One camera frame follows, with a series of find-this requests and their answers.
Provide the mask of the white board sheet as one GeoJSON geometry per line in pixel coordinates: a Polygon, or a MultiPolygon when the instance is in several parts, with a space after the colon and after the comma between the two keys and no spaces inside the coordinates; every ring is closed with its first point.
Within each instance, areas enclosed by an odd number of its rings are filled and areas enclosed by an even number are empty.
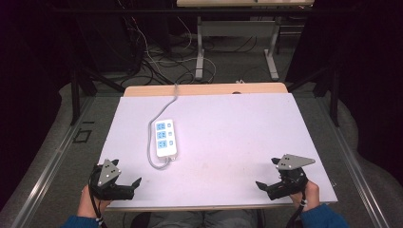
{"type": "Polygon", "coordinates": [[[113,210],[228,209],[282,205],[257,184],[278,182],[273,158],[285,154],[312,159],[304,171],[318,184],[320,198],[336,193],[323,167],[296,101],[290,93],[167,97],[123,97],[101,158],[119,162],[120,184],[140,181],[132,200],[113,210]],[[152,118],[172,120],[178,157],[164,170],[157,162],[152,118]]]}

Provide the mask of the metal floor rail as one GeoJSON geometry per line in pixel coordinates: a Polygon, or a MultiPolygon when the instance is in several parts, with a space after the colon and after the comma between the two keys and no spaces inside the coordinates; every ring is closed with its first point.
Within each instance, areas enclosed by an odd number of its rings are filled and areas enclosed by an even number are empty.
{"type": "Polygon", "coordinates": [[[4,228],[59,228],[76,212],[81,190],[102,144],[97,141],[96,119],[91,115],[98,100],[86,98],[83,114],[69,123],[67,108],[59,112],[28,173],[10,200],[12,218],[4,228]],[[78,130],[91,130],[86,143],[74,143],[78,130]]]}
{"type": "Polygon", "coordinates": [[[391,228],[391,225],[387,221],[378,202],[374,197],[374,193],[370,188],[370,185],[363,175],[362,168],[358,163],[358,160],[356,159],[353,151],[344,138],[341,129],[338,126],[335,126],[333,120],[331,119],[330,110],[328,108],[326,100],[324,98],[317,98],[317,104],[320,107],[326,122],[336,136],[337,143],[341,148],[341,157],[346,164],[349,174],[355,184],[358,195],[360,196],[361,201],[366,208],[366,211],[374,225],[374,228],[391,228]]]}

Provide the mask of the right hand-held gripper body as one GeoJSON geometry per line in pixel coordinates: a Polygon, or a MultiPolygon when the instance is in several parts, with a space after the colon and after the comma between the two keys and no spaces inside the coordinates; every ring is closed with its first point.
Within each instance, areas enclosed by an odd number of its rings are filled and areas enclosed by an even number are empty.
{"type": "Polygon", "coordinates": [[[302,169],[303,166],[315,163],[314,159],[285,154],[276,165],[280,182],[268,186],[266,191],[270,200],[280,199],[301,192],[308,178],[302,169]]]}

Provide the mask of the person's legs grey trousers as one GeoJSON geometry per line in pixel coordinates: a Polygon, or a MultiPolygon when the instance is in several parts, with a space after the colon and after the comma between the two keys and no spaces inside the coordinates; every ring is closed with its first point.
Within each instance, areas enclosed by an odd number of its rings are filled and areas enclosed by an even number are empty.
{"type": "Polygon", "coordinates": [[[166,211],[141,213],[130,228],[262,228],[259,210],[166,211]]]}

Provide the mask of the wooden table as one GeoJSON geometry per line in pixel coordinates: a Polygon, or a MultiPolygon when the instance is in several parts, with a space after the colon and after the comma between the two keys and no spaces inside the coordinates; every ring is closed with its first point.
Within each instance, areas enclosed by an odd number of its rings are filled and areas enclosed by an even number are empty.
{"type": "Polygon", "coordinates": [[[287,93],[283,83],[211,84],[211,85],[136,85],[129,86],[125,97],[220,95],[248,93],[287,93]]]}

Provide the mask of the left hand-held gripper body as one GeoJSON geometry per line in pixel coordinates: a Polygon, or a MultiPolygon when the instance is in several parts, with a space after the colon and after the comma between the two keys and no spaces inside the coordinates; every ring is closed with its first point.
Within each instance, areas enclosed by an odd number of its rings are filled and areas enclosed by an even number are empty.
{"type": "Polygon", "coordinates": [[[110,160],[95,165],[90,175],[90,191],[98,200],[132,200],[132,186],[116,183],[120,175],[121,170],[110,160]]]}

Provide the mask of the person's left hand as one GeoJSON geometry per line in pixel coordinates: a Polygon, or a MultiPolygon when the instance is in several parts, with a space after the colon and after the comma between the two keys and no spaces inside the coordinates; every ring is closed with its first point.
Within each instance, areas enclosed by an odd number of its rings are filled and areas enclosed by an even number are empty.
{"type": "MultiPolygon", "coordinates": [[[[80,198],[80,203],[77,209],[77,216],[78,217],[84,217],[84,218],[98,218],[99,215],[96,213],[92,200],[89,194],[89,188],[86,185],[81,192],[81,198],[80,198]]],[[[111,203],[111,200],[99,200],[99,199],[94,199],[94,202],[99,209],[100,213],[102,214],[107,206],[111,203]]]]}

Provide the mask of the black metal stand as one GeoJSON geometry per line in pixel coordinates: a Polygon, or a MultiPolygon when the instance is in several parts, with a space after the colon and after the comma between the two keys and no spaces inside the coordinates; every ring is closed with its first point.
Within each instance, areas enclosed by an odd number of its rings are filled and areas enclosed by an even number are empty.
{"type": "Polygon", "coordinates": [[[289,92],[300,88],[301,86],[311,82],[313,80],[318,80],[316,86],[314,87],[313,93],[316,97],[324,97],[325,94],[330,91],[330,104],[329,104],[329,116],[336,127],[339,127],[338,122],[338,95],[339,95],[339,74],[333,66],[321,67],[314,73],[302,77],[296,82],[287,86],[289,92]]]}
{"type": "Polygon", "coordinates": [[[80,92],[83,91],[87,96],[95,96],[98,92],[94,81],[99,81],[102,84],[123,93],[125,89],[102,74],[88,67],[74,68],[70,71],[71,85],[71,101],[72,101],[72,120],[71,125],[75,125],[81,117],[80,92]]]}

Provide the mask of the black square floor frame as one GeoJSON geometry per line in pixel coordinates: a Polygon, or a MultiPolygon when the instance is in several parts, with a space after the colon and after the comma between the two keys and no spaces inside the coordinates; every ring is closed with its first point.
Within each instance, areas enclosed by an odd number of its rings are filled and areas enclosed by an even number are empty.
{"type": "Polygon", "coordinates": [[[84,130],[80,128],[73,138],[74,143],[86,143],[91,135],[91,130],[84,130]]]}

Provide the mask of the white power strip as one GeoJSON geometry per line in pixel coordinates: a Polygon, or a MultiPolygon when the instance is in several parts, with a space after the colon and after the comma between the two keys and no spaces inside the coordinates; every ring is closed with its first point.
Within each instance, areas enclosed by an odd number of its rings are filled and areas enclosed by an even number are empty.
{"type": "Polygon", "coordinates": [[[175,160],[178,154],[175,127],[172,120],[155,122],[156,153],[158,158],[175,160]]]}

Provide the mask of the grey metal frame desk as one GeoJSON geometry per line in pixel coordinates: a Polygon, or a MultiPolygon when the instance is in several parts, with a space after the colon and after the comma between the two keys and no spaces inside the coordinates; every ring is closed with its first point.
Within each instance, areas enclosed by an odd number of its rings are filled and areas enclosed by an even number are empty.
{"type": "MultiPolygon", "coordinates": [[[[237,16],[247,10],[305,10],[312,6],[315,0],[177,0],[177,6],[186,10],[240,10],[237,16]]],[[[266,37],[270,39],[270,46],[264,51],[269,76],[273,81],[278,80],[278,71],[273,54],[282,16],[272,16],[271,20],[230,20],[228,16],[220,15],[218,19],[197,17],[198,56],[195,79],[203,76],[204,37],[266,37]]]]}

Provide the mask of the person's right hand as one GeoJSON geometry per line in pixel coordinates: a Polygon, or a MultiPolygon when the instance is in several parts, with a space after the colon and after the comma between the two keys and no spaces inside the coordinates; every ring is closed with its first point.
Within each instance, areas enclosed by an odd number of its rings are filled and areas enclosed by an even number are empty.
{"type": "Polygon", "coordinates": [[[290,195],[290,198],[296,208],[299,208],[302,199],[305,199],[306,203],[303,206],[302,211],[307,212],[320,205],[319,187],[317,184],[309,180],[305,186],[304,193],[298,192],[296,194],[290,195]]]}

